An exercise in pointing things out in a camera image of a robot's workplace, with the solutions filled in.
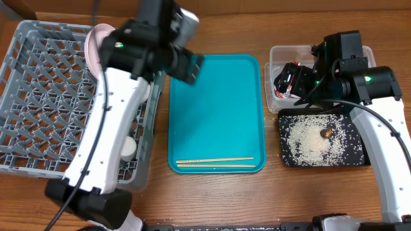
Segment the white paper cup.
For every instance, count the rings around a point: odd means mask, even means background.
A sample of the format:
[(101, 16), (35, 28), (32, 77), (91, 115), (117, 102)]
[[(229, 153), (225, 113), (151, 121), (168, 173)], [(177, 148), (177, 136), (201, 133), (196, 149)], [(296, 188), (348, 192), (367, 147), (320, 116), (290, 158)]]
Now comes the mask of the white paper cup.
[(121, 150), (121, 159), (130, 162), (136, 157), (137, 143), (133, 137), (127, 136)]

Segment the wooden chopstick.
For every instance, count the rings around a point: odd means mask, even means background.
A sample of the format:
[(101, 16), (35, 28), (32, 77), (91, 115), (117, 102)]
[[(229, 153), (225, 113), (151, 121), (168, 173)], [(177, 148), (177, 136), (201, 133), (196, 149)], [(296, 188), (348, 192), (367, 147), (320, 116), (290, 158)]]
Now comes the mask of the wooden chopstick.
[(253, 160), (254, 157), (234, 157), (234, 158), (206, 158), (206, 159), (192, 159), (192, 160), (176, 160), (176, 164), (191, 164), (199, 162), (225, 162), (237, 160)]
[(177, 164), (177, 167), (233, 167), (233, 168), (240, 168), (240, 167), (256, 167), (255, 165), (247, 165), (247, 164)]

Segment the white pink round plate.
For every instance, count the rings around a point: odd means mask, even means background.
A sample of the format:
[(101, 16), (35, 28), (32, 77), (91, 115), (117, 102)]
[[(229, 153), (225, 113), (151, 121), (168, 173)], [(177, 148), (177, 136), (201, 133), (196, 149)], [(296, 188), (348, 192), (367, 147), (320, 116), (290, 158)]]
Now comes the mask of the white pink round plate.
[(110, 24), (98, 24), (88, 32), (84, 44), (85, 61), (91, 74), (98, 79), (101, 73), (100, 58), (98, 48), (101, 46), (103, 39), (111, 34), (115, 28)]

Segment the red snack wrapper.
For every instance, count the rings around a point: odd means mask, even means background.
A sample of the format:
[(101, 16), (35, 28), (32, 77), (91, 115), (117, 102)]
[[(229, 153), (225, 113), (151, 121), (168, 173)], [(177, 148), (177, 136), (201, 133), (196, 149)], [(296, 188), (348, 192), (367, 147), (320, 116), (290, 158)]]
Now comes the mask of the red snack wrapper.
[(288, 62), (274, 80), (274, 93), (278, 98), (298, 98), (291, 93), (300, 71), (300, 63)]

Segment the pink white bowl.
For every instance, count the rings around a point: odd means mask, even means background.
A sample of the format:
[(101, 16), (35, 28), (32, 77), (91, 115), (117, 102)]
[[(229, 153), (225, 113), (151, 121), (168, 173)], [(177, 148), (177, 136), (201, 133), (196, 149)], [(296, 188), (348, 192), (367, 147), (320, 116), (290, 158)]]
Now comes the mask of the pink white bowl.
[(151, 86), (147, 81), (142, 81), (139, 87), (139, 93), (141, 95), (140, 105), (147, 102), (148, 97), (150, 95)]

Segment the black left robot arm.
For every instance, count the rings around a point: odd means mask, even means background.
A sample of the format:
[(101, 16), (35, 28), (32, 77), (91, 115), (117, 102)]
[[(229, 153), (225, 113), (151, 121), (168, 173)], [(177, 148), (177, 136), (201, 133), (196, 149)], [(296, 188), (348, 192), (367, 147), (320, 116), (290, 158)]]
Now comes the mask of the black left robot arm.
[(195, 82), (204, 57), (185, 45), (198, 23), (175, 1), (141, 1), (134, 19), (101, 40), (91, 30), (87, 46), (101, 71), (90, 118), (63, 178), (50, 179), (45, 189), (61, 212), (106, 230), (144, 228), (131, 211), (132, 194), (117, 187), (121, 150), (157, 74)]

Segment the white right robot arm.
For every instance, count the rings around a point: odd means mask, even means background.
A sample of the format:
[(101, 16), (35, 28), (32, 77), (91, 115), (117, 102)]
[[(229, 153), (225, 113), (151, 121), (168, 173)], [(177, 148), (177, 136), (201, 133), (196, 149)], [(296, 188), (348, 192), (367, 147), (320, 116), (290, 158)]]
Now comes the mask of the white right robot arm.
[(409, 223), (410, 136), (393, 70), (368, 66), (358, 30), (328, 35), (311, 53), (314, 66), (287, 63), (275, 90), (298, 96), (297, 105), (345, 106), (376, 175), (384, 223)]

